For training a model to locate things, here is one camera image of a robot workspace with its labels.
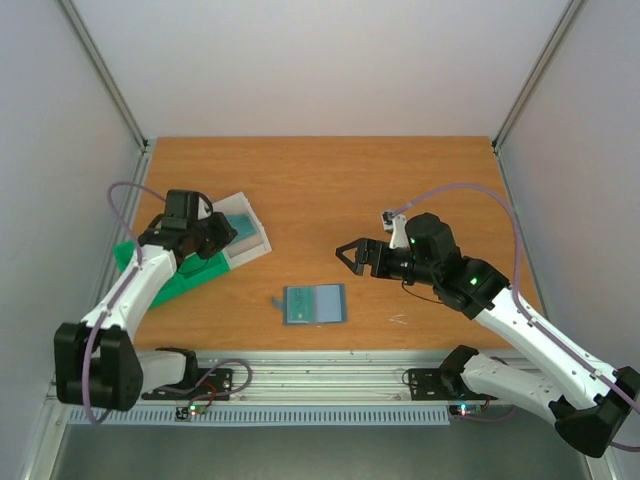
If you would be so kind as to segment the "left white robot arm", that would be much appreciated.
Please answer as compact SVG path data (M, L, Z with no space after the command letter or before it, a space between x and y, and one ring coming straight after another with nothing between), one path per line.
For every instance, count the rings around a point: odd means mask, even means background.
M237 232L204 193L172 189L161 199L163 212L142 234L130 237L132 257L106 296L82 320L61 324L54 334L57 398L82 406L92 424L112 411L130 410L147 391L165 389L189 398L201 386L194 352L162 347L143 354L133 339L184 261L213 258Z

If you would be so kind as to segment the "teal VIP credit card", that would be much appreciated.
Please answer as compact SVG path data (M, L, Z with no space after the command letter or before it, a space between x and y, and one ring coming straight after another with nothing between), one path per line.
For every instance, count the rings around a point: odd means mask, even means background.
M313 287L287 287L285 302L286 325L305 325L315 322L315 289Z

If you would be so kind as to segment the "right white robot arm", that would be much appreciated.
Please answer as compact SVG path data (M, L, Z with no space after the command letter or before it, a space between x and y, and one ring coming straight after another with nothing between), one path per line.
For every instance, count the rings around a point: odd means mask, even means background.
M581 454L602 457L639 407L638 371L579 347L491 264L463 255L437 216L398 216L391 232L388 242L360 238L335 254L356 275L369 269L375 278L431 286L444 306L499 335L538 369L527 373L460 345L439 367L444 390L509 402L549 422Z

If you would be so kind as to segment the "teal leather card holder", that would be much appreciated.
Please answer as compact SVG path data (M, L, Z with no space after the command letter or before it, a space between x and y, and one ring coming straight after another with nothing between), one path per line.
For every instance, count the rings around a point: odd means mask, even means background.
M348 318L342 283L285 286L271 304L281 312L285 326L341 324Z

